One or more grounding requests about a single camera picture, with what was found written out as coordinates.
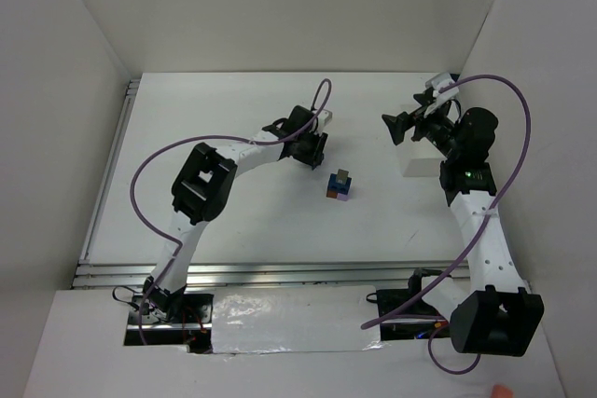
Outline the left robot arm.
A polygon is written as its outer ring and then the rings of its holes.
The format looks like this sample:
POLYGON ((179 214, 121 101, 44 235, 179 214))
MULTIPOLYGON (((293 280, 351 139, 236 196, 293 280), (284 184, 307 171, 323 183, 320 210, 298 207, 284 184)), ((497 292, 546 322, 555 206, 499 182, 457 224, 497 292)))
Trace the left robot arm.
POLYGON ((201 140, 193 147, 171 187, 169 229, 149 227, 165 239, 163 253, 143 286, 143 298, 151 308, 169 320, 181 313, 191 259, 207 225, 223 212, 234 180, 284 158, 318 167, 324 159, 324 129, 331 120, 326 109, 297 105, 288 118, 274 121, 252 139, 233 138, 216 146, 201 140))

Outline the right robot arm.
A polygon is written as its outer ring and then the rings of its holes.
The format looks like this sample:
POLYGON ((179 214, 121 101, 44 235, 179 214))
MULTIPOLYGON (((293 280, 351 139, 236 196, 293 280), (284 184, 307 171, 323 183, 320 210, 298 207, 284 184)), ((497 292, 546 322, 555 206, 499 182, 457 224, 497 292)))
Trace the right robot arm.
POLYGON ((464 291, 437 270, 418 268, 409 279, 410 295, 434 308, 450 327, 453 347, 460 353, 521 357, 544 313, 539 295, 531 294, 514 266, 494 200, 497 188, 489 150, 497 117, 473 107, 450 120, 450 102, 439 103, 428 88, 415 95, 412 112, 383 116, 394 144, 408 130, 412 141, 429 141, 444 157, 439 181, 464 244, 470 289, 464 291), (439 279, 437 286, 431 283, 439 279))

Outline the brown wood block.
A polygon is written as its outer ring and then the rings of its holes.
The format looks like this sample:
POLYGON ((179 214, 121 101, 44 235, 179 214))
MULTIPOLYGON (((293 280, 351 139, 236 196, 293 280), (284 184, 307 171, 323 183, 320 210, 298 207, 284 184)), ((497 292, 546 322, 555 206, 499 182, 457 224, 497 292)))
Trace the brown wood block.
POLYGON ((338 193, 336 191, 334 191, 334 190, 328 189, 328 191, 326 192, 326 196, 328 198, 335 199, 338 196, 338 193))

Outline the white perforated box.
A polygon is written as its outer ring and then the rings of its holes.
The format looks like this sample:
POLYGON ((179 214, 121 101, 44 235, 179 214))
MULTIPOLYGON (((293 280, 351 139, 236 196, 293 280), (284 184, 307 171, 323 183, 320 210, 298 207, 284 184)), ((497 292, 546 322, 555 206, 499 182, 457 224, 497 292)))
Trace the white perforated box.
POLYGON ((444 156, 427 141, 405 141, 396 147, 399 170, 405 178, 437 178, 444 156))

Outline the blue castle arch block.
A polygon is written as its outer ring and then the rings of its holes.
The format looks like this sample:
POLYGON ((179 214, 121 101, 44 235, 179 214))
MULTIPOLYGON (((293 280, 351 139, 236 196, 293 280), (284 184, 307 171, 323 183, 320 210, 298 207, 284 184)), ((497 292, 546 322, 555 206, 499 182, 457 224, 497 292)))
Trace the blue castle arch block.
POLYGON ((338 194, 347 195, 351 188, 352 178, 347 176, 345 179, 339 179, 336 173, 331 173, 327 183, 327 189, 335 191, 338 194))

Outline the grey wood cube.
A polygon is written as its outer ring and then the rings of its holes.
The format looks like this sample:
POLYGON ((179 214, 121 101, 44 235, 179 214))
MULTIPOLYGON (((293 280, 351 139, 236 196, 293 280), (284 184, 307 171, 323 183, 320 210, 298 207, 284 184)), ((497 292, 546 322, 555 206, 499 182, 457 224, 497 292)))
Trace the grey wood cube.
POLYGON ((338 169, 336 181, 338 184, 346 185, 349 180, 349 172, 343 169, 338 169))

